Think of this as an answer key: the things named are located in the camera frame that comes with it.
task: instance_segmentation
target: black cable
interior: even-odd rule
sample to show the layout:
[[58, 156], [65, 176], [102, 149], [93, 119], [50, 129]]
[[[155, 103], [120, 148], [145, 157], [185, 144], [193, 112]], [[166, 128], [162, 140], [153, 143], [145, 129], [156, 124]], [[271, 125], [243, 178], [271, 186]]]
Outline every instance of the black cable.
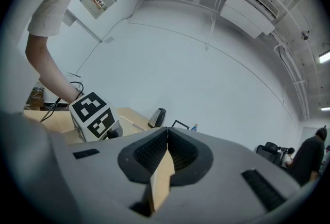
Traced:
[[55, 108], [57, 107], [57, 105], [58, 105], [58, 103], [59, 103], [60, 101], [61, 101], [61, 98], [58, 98], [58, 99], [56, 100], [56, 102], [55, 102], [54, 106], [52, 107], [52, 109], [49, 110], [49, 111], [47, 112], [47, 114], [43, 117], [43, 119], [40, 121], [40, 123], [51, 117], [51, 115], [54, 113]]
[[77, 95], [75, 101], [78, 99], [78, 97], [83, 94], [84, 91], [84, 85], [81, 82], [70, 82], [70, 84], [80, 84], [82, 86], [82, 90], [80, 91], [80, 93]]
[[[80, 84], [82, 86], [82, 90], [79, 92], [79, 94], [77, 95], [75, 101], [79, 98], [79, 96], [83, 93], [84, 91], [84, 85], [81, 83], [81, 82], [70, 82], [70, 84]], [[45, 115], [45, 117], [40, 121], [43, 122], [45, 121], [46, 119], [50, 118], [52, 116], [52, 114], [54, 113], [58, 103], [61, 101], [61, 98], [58, 98], [54, 104], [54, 106], [52, 107], [52, 109], [50, 111], [48, 111], [48, 113]]]

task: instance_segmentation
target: black and white cube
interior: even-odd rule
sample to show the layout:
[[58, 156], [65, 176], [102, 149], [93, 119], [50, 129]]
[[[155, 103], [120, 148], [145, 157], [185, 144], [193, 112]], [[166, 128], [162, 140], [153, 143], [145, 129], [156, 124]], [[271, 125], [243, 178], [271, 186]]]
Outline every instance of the black and white cube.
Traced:
[[74, 127], [84, 141], [103, 139], [105, 134], [119, 125], [114, 106], [94, 92], [85, 94], [69, 105]]

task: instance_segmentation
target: security camera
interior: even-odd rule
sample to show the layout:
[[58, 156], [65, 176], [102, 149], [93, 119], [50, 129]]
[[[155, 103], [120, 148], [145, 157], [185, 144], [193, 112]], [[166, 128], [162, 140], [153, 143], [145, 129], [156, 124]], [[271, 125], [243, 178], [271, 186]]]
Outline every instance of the security camera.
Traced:
[[308, 40], [308, 37], [309, 37], [309, 31], [301, 32], [301, 39], [302, 40]]

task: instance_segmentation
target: white wall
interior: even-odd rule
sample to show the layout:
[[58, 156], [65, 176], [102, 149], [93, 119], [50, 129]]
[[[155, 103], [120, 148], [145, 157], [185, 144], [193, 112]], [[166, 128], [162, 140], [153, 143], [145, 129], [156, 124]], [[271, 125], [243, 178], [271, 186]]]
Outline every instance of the white wall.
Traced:
[[313, 127], [316, 129], [324, 127], [325, 125], [328, 129], [330, 129], [330, 112], [325, 112], [324, 114], [301, 122], [302, 127]]
[[283, 107], [291, 82], [272, 49], [219, 23], [205, 51], [210, 27], [204, 9], [147, 2], [105, 37], [112, 41], [101, 43], [78, 74], [87, 91], [116, 107], [146, 117], [165, 108], [166, 126], [175, 119], [197, 123], [199, 132], [251, 150], [266, 141], [297, 147], [299, 110], [291, 95]]

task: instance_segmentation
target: air conditioner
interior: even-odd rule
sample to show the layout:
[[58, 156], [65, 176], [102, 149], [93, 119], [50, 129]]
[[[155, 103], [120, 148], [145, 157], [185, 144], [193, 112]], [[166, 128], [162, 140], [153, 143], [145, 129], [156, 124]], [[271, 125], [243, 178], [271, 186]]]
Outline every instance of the air conditioner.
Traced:
[[275, 29], [271, 21], [278, 10], [268, 0], [226, 0], [220, 16], [231, 21], [252, 38], [261, 33], [268, 35]]

